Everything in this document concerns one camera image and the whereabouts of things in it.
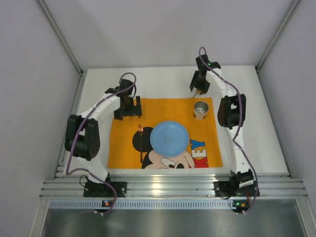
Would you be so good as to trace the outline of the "copper fork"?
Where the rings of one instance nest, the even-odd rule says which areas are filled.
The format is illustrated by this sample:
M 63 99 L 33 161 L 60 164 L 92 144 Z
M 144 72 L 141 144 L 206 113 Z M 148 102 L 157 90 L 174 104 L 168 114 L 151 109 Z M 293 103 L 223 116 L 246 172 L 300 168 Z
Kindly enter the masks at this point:
M 140 136 L 140 162 L 143 162 L 143 155 L 142 155 L 142 135 L 143 135 L 144 129 L 142 124 L 138 124 L 138 133 Z

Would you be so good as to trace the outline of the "small metal cup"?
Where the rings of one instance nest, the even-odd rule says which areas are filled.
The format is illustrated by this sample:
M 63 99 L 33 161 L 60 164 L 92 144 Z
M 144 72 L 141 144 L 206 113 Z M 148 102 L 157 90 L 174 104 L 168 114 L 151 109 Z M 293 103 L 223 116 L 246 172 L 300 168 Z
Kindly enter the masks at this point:
M 197 120 L 203 120 L 209 110 L 209 105 L 204 101 L 198 101 L 194 105 L 194 117 Z

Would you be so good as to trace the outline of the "orange Mickey Mouse cloth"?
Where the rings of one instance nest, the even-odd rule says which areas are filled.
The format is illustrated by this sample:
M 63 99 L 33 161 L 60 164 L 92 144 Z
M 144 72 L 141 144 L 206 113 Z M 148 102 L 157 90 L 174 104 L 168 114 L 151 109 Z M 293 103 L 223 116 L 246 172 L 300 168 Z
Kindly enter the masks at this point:
M 209 110 L 203 120 L 194 117 L 194 105 L 204 101 Z M 142 116 L 115 119 L 110 135 L 108 168 L 111 169 L 191 169 L 222 167 L 213 103 L 208 98 L 141 99 Z M 150 143 L 153 128 L 164 121 L 182 124 L 189 133 L 189 144 L 176 157 L 156 153 Z M 142 124 L 143 162 L 140 162 L 140 136 Z

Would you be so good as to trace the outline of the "blue plastic plate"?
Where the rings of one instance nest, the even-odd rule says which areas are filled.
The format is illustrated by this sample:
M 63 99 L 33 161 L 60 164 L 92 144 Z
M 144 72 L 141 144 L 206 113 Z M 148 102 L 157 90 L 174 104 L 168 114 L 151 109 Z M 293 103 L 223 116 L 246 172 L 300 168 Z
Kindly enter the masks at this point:
M 150 134 L 150 143 L 153 150 L 167 158 L 176 157 L 184 152 L 189 140 L 187 129 L 175 121 L 159 123 Z

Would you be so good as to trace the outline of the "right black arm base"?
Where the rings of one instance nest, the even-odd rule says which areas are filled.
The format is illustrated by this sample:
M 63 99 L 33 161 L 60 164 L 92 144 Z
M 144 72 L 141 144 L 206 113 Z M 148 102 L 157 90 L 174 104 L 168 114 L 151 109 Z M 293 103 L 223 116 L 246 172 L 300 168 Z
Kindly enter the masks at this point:
M 259 194 L 257 182 L 251 169 L 246 172 L 231 171 L 229 181 L 214 182 L 215 196 L 223 199 L 231 197 L 255 197 Z

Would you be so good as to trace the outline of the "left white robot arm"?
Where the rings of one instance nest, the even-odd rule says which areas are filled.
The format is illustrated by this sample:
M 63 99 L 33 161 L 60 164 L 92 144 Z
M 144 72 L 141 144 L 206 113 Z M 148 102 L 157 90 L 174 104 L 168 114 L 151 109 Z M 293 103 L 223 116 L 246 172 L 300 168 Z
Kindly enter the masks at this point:
M 67 121 L 65 150 L 69 159 L 66 174 L 83 171 L 96 184 L 111 182 L 107 170 L 110 133 L 113 120 L 142 116 L 136 82 L 120 79 L 101 99 L 80 115 L 70 115 Z

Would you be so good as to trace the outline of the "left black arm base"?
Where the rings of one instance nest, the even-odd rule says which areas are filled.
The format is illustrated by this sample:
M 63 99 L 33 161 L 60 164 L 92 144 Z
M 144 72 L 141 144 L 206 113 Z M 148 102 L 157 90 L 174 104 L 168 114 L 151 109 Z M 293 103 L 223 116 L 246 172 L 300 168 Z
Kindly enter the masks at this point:
M 111 181 L 110 178 L 106 179 L 116 191 L 117 197 L 123 198 L 126 196 L 127 183 Z M 88 179 L 87 175 L 82 175 L 79 179 L 79 184 L 84 187 L 83 196 L 85 198 L 113 198 L 114 191 L 103 183 L 94 183 Z

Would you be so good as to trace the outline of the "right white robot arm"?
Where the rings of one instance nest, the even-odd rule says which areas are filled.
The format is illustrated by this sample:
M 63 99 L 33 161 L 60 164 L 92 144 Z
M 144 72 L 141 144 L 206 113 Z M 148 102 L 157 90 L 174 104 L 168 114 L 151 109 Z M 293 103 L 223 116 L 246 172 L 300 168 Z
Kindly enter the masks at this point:
M 221 96 L 217 119 L 232 139 L 232 174 L 244 174 L 251 171 L 251 166 L 245 157 L 242 127 L 246 115 L 246 96 L 241 94 L 236 86 L 228 82 L 221 71 L 218 62 L 210 62 L 203 54 L 196 58 L 197 70 L 190 83 L 190 90 L 197 90 L 199 95 L 206 94 L 213 79 Z

